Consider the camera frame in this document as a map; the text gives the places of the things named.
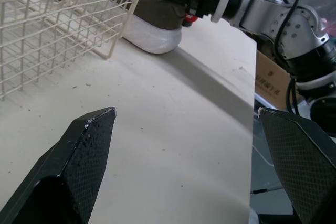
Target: white cable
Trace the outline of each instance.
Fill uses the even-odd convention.
[[[266,164],[268,164],[271,167],[274,167],[274,165],[268,162],[267,159],[263,156],[263,154],[254,145],[252,145],[252,147],[260,155],[260,157],[266,162]]]

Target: wire mesh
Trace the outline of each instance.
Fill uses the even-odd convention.
[[[109,58],[137,1],[0,0],[0,98],[86,52]]]

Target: robotic arm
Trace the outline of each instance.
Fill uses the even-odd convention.
[[[213,15],[220,0],[171,0],[198,16]],[[232,26],[267,37],[281,66],[312,104],[311,118],[331,135],[336,133],[336,51],[319,27],[316,11],[298,0],[228,0],[222,18]]]

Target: white table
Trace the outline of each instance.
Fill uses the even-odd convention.
[[[0,102],[0,208],[70,122],[114,106],[90,223],[247,223],[256,45],[199,20],[175,51],[121,40]]]

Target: textured surface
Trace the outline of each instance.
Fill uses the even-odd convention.
[[[260,116],[276,172],[302,223],[324,210],[336,172],[296,123],[268,112]]]
[[[105,173],[113,122],[114,113],[107,113],[89,124],[62,174],[83,223],[90,219]]]

